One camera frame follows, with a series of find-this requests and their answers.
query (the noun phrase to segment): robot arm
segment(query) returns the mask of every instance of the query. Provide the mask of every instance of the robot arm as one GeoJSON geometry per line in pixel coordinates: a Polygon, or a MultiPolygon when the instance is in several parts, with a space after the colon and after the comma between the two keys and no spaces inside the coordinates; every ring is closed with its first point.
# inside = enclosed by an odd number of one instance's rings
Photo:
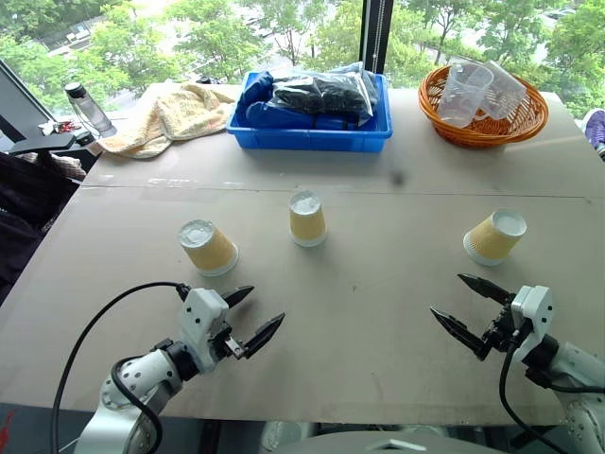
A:
{"type": "Polygon", "coordinates": [[[181,340],[163,340],[150,353],[116,363],[105,379],[95,415],[83,430],[76,454],[147,454],[162,440],[157,415],[182,384],[197,374],[212,372],[223,358],[250,358],[275,334],[285,314],[261,326],[242,345],[225,322],[228,310],[253,287],[220,296],[195,288],[184,300],[181,340]]]}
{"type": "Polygon", "coordinates": [[[514,294],[470,274],[458,276],[502,308],[481,338],[464,323],[431,307],[441,325],[480,360],[492,348],[506,352],[513,337],[520,338],[512,360],[526,364],[526,377],[531,381],[555,392],[578,453],[605,454],[605,362],[570,343],[560,346],[546,334],[554,314],[550,288],[523,286],[514,294]]]}

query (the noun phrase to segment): gray tabletop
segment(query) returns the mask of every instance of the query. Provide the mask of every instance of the gray tabletop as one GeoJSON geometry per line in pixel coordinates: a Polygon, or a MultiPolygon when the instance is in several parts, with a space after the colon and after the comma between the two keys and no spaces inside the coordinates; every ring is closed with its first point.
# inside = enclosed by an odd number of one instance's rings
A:
{"type": "MultiPolygon", "coordinates": [[[[502,356],[477,361],[428,311],[438,306],[476,333],[486,328],[498,306],[458,272],[511,291],[552,287],[551,334],[604,354],[603,167],[571,118],[553,101],[554,130],[471,151],[442,142],[405,99],[410,92],[391,92],[395,133],[375,156],[264,155],[218,134],[150,162],[102,158],[0,308],[0,400],[50,406],[83,325],[120,291],[154,280],[219,291],[255,285],[231,316],[241,339],[287,313],[266,349],[192,379],[170,415],[508,424],[497,396],[502,356]],[[393,183],[393,169],[403,171],[403,184],[393,183]],[[150,182],[153,175],[163,182],[150,182]],[[329,236],[312,250],[288,236],[287,201],[299,187],[316,189],[324,203],[329,236]],[[504,264],[485,268],[466,255],[462,236],[497,208],[519,210],[528,232],[504,264]],[[192,268],[176,240],[192,218],[212,220],[238,245],[240,261],[228,274],[202,278],[192,268]]],[[[117,359],[178,337],[178,308],[174,291],[152,289],[110,312],[78,356],[64,407],[94,408],[117,359]]],[[[510,401],[532,424],[562,416],[519,366],[510,401]]]]}

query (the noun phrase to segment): orange basket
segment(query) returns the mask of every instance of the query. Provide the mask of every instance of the orange basket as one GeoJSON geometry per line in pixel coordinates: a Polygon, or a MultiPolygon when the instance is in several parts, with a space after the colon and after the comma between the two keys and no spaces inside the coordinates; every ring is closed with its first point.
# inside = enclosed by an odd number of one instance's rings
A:
{"type": "Polygon", "coordinates": [[[526,86],[526,97],[517,110],[507,118],[473,120],[465,128],[457,128],[437,116],[437,106],[445,88],[450,67],[431,71],[418,90],[420,107],[431,120],[437,134],[456,145],[470,148],[488,148],[510,142],[521,142],[536,135],[548,121],[548,106],[534,87],[515,76],[526,86]]]}

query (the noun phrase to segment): yellow paper cup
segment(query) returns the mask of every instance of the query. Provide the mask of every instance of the yellow paper cup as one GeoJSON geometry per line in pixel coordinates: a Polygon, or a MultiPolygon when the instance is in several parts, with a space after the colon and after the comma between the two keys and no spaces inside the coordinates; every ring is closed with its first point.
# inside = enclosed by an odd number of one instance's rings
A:
{"type": "Polygon", "coordinates": [[[516,211],[494,211],[464,236],[464,249],[475,262],[492,267],[504,261],[526,231],[526,220],[516,211]]]}
{"type": "Polygon", "coordinates": [[[299,192],[290,199],[290,234],[305,248],[317,246],[327,237],[321,201],[314,192],[299,192]]]}
{"type": "Polygon", "coordinates": [[[208,220],[191,220],[182,226],[179,241],[203,276],[219,276],[237,263],[237,247],[208,220]]]}

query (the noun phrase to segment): beige towel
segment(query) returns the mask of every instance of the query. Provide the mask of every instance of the beige towel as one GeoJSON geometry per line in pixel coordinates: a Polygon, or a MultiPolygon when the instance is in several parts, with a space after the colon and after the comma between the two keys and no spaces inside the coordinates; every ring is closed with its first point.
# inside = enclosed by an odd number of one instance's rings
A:
{"type": "Polygon", "coordinates": [[[129,158],[151,158],[173,140],[222,130],[233,99],[198,83],[162,83],[150,86],[134,108],[135,118],[113,137],[97,143],[110,153],[129,158]]]}

